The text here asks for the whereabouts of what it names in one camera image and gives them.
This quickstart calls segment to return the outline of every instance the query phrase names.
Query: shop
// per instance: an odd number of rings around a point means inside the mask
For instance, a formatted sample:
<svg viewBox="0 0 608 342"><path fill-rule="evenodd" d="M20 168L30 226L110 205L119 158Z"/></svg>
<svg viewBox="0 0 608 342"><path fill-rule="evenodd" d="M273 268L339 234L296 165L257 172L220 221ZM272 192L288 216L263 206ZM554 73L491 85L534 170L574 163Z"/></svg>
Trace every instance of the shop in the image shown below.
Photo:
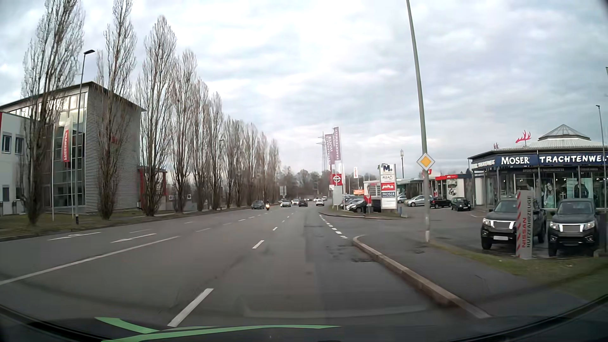
<svg viewBox="0 0 608 342"><path fill-rule="evenodd" d="M565 198L592 198L604 208L604 158L601 142L567 125L521 147L472 156L475 204L495 206L518 190L533 190L543 209L554 209Z"/></svg>

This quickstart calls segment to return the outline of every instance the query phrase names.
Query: yellow diamond sign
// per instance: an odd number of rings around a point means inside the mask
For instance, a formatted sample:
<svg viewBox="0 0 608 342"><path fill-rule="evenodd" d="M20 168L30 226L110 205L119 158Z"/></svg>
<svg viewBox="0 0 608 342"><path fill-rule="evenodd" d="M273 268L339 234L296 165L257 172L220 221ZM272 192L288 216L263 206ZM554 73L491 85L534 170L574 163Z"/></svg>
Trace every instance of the yellow diamond sign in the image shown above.
<svg viewBox="0 0 608 342"><path fill-rule="evenodd" d="M418 158L417 163L424 170L428 171L433 166L433 164L435 164L435 161L427 153L425 153L420 158Z"/></svg>

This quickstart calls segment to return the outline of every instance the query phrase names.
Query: moser sign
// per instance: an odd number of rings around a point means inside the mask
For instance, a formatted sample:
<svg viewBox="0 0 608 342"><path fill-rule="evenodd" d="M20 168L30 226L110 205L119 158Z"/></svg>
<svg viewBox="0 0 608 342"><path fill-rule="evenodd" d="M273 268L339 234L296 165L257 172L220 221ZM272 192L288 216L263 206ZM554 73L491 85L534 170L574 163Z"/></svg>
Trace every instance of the moser sign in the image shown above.
<svg viewBox="0 0 608 342"><path fill-rule="evenodd" d="M495 159L474 162L471 170L486 167L528 167L528 166L578 166L603 164L601 152L592 153L553 153L540 155L498 156Z"/></svg>

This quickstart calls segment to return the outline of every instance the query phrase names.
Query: street lamp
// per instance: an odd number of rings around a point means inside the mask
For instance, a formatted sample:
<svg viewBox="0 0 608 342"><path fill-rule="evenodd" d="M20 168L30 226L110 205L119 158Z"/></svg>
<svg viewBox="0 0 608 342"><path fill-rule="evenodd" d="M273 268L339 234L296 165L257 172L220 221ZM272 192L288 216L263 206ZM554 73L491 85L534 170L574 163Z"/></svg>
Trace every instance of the street lamp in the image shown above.
<svg viewBox="0 0 608 342"><path fill-rule="evenodd" d="M401 178L405 178L406 176L403 174L403 148L401 149Z"/></svg>
<svg viewBox="0 0 608 342"><path fill-rule="evenodd" d="M78 172L78 137L80 135L80 97L82 96L82 80L85 76L85 60L88 54L92 54L95 50L85 51L85 56L82 58L82 73L80 74L80 89L78 90L78 114L76 116L76 148L74 149L74 160L76 161L76 171ZM78 182L76 182L76 178L74 177L74 165L72 165L72 207L74 208L74 212L76 214L76 224L78 222Z"/></svg>
<svg viewBox="0 0 608 342"><path fill-rule="evenodd" d="M606 146L604 145L604 125L602 124L602 111L599 108L599 105L595 105L598 107L599 114L599 129L602 132L602 155L604 159L604 212L606 212Z"/></svg>
<svg viewBox="0 0 608 342"><path fill-rule="evenodd" d="M412 20L412 8L410 6L410 0L406 0L407 5L407 18L410 21L410 33L412 34L412 49L414 53L414 67L416 69L416 86L418 87L418 109L420 111L420 138L422 140L422 153L427 153L426 148L426 123L424 122L424 102L422 97L422 81L420 80L420 64L418 63L418 48L416 47L416 35L414 34L414 22ZM424 195L424 225L426 231L424 232L424 238L426 242L430 239L430 188L429 188L429 172L427 170L422 171L423 174L423 195Z"/></svg>

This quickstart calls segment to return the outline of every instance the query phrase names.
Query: cloud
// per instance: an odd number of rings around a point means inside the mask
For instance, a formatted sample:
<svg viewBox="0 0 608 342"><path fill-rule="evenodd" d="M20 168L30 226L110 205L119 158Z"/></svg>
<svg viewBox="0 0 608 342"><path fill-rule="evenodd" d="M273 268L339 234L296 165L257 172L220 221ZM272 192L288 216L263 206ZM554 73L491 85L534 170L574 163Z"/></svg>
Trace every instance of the cloud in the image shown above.
<svg viewBox="0 0 608 342"><path fill-rule="evenodd" d="M5 103L19 98L43 2L3 6L12 13L0 24ZM85 47L100 49L112 3L83 6ZM318 137L340 126L347 170L399 164L403 149L406 176L417 175L420 115L403 1L136 0L140 62L160 14L178 52L197 54L225 113L276 138L283 165L319 170ZM414 0L412 15L434 169L464 170L467 157L495 142L511 147L522 130L534 139L567 124L601 139L595 105L608 110L608 12L599 1ZM94 68L87 61L85 79Z"/></svg>

